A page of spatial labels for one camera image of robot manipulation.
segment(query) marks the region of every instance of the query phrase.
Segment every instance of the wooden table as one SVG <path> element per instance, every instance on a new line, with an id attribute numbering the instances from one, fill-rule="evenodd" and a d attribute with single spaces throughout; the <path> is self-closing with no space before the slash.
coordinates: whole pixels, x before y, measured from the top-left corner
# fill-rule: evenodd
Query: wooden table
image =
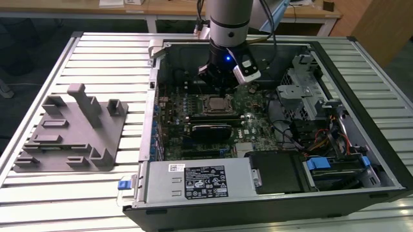
<path id="1" fill-rule="evenodd" d="M 156 20 L 195 20 L 195 5 L 196 0 L 145 0 L 143 5 L 101 9 L 98 0 L 0 0 L 0 17 L 144 19 L 149 33 L 156 33 Z M 327 36 L 338 18 L 338 11 L 302 6 L 295 7 L 295 14 L 292 8 L 286 10 L 282 22 L 322 24 L 318 36 Z"/>

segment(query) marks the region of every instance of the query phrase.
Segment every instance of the slotted metal surface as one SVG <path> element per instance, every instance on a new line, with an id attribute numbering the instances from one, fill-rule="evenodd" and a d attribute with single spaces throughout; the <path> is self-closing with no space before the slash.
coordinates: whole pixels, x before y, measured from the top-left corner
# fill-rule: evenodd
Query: slotted metal surface
<path id="1" fill-rule="evenodd" d="M 0 188 L 0 227 L 4 227 L 1 231 L 141 231 L 122 215 L 121 206 L 116 203 L 116 182 L 122 176 L 132 175 L 137 171 L 145 89 L 149 77 L 147 50 L 149 40 L 155 38 L 192 39 L 192 36 L 84 33 L 81 38 L 72 39 L 72 45 L 66 47 L 68 55 L 58 60 L 52 71 L 54 73 L 48 79 L 50 87 L 46 89 L 46 94 L 60 95 L 65 101 L 73 101 L 65 94 L 65 89 L 69 83 L 80 82 L 85 84 L 88 95 L 96 96 L 98 101 L 114 98 L 128 103 L 116 166 L 109 172 L 93 173 L 16 173 L 9 171 L 21 145 L 30 136 L 33 126 L 44 113 L 41 107 L 34 108 L 33 116 L 26 117 L 29 119 L 26 129 L 17 133 L 21 139 L 13 138 L 12 140 L 16 146 L 14 148 L 10 146 L 9 165 L 5 166 L 8 169 L 2 173 L 6 178 Z M 411 105 L 392 82 L 367 59 L 367 55 L 359 52 L 360 48 L 356 44 L 344 38 L 292 36 L 278 39 L 319 41 L 384 137 L 413 172 Z M 332 97 L 336 97 L 327 79 L 323 78 L 323 81 Z M 130 198 L 132 191 L 125 191 L 122 195 L 125 199 Z M 196 231 L 249 232 L 296 230 L 296 228 L 311 232 L 410 231 L 413 230 L 413 224 L 408 221 L 411 215 L 413 199 L 404 198 L 392 203 L 372 205 L 340 218 Z"/>

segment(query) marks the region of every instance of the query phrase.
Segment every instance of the blue latch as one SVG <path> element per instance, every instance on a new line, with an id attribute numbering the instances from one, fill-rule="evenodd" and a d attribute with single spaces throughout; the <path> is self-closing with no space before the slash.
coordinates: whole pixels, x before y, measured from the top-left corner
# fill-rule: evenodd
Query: blue latch
<path id="1" fill-rule="evenodd" d="M 367 167 L 367 166 L 370 166 L 370 160 L 368 160 L 368 158 L 366 157 L 366 156 L 363 156 L 362 158 L 362 163 L 363 163 L 363 165 Z"/>
<path id="2" fill-rule="evenodd" d="M 130 189 L 130 180 L 118 180 L 117 190 L 129 190 Z"/>
<path id="3" fill-rule="evenodd" d="M 306 163 L 308 170 L 331 167 L 326 157 L 311 158 Z"/>

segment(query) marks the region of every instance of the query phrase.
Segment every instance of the cpu socket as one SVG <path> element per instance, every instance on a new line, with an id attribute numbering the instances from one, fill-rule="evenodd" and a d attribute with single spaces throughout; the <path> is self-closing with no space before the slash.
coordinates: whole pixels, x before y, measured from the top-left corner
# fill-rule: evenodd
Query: cpu socket
<path id="1" fill-rule="evenodd" d="M 220 98 L 216 95 L 203 96 L 203 113 L 205 115 L 232 115 L 236 112 L 232 109 L 231 97 L 225 95 Z"/>

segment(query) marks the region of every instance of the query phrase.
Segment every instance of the warning label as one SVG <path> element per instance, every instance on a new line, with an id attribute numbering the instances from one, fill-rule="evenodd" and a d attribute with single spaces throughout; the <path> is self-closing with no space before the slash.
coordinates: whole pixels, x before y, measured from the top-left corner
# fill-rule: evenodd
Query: warning label
<path id="1" fill-rule="evenodd" d="M 227 197 L 225 169 L 223 166 L 184 168 L 185 198 Z"/>

